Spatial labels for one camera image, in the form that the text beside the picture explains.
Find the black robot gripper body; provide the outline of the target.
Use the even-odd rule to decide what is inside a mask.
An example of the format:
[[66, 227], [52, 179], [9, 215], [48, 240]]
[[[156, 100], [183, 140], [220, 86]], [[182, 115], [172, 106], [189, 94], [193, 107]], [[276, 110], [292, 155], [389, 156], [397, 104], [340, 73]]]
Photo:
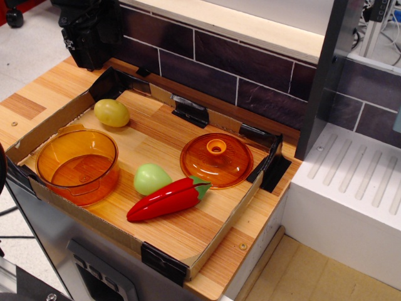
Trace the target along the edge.
[[80, 68], [99, 70], [123, 40], [118, 1], [51, 1], [60, 9], [58, 21], [66, 49]]

